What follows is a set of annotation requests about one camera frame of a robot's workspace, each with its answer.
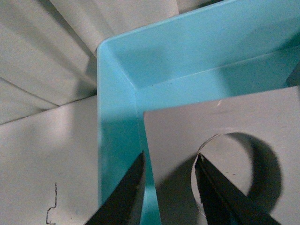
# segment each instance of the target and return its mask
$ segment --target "white wall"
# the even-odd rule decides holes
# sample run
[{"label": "white wall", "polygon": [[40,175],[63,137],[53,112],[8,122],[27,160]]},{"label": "white wall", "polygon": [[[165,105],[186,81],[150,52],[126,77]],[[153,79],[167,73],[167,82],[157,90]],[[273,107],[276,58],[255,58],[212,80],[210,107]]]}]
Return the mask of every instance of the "white wall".
[{"label": "white wall", "polygon": [[98,208],[97,97],[0,126],[0,223],[82,225]]}]

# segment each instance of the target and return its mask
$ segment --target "teal plastic tray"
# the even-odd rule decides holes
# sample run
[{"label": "teal plastic tray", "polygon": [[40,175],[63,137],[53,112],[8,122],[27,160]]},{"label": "teal plastic tray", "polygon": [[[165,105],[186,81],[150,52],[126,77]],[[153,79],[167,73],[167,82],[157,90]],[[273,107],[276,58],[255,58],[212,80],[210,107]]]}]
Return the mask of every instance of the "teal plastic tray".
[{"label": "teal plastic tray", "polygon": [[160,224],[143,112],[287,87],[300,0],[216,3],[107,39],[97,60],[99,204],[143,150],[141,224]]}]

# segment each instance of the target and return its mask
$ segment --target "crack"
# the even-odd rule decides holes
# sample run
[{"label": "crack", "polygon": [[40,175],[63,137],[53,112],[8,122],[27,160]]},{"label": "crack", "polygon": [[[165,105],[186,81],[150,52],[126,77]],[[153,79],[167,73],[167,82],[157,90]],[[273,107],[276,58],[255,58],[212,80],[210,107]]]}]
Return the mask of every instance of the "crack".
[{"label": "crack", "polygon": [[49,215],[49,211],[51,209],[55,209],[57,206],[57,185],[55,183],[55,205],[53,207],[50,207],[48,210],[47,210],[47,215],[46,215],[46,224],[48,225],[56,225],[56,223],[52,223],[51,220],[48,222],[48,215]]}]

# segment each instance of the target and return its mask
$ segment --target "circular hole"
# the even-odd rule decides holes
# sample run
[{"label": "circular hole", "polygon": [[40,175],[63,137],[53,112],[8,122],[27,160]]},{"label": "circular hole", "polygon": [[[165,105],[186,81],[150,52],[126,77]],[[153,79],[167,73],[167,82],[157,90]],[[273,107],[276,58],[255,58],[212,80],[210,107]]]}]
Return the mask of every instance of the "circular hole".
[{"label": "circular hole", "polygon": [[[270,212],[281,193],[281,173],[277,158],[264,141],[245,133],[215,135],[200,148],[203,154],[224,176],[253,202]],[[201,203],[194,161],[191,188],[199,211]]]}]

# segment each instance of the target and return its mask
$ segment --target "gray cardboard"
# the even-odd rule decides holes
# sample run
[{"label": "gray cardboard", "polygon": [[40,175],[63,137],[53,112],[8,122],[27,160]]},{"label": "gray cardboard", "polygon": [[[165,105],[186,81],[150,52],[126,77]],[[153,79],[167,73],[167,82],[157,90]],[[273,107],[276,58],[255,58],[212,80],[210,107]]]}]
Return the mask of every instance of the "gray cardboard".
[{"label": "gray cardboard", "polygon": [[[199,147],[227,133],[246,134],[266,146],[262,158],[270,177],[279,177],[278,190],[273,202],[263,202],[264,194],[270,193],[264,185],[258,201],[271,203],[270,215],[281,224],[299,224],[299,87],[146,112],[144,121],[163,224],[207,224],[194,198],[191,171]],[[221,135],[201,150],[245,194],[253,185],[251,164],[261,160],[247,151],[250,139],[241,144],[231,135]]]}]

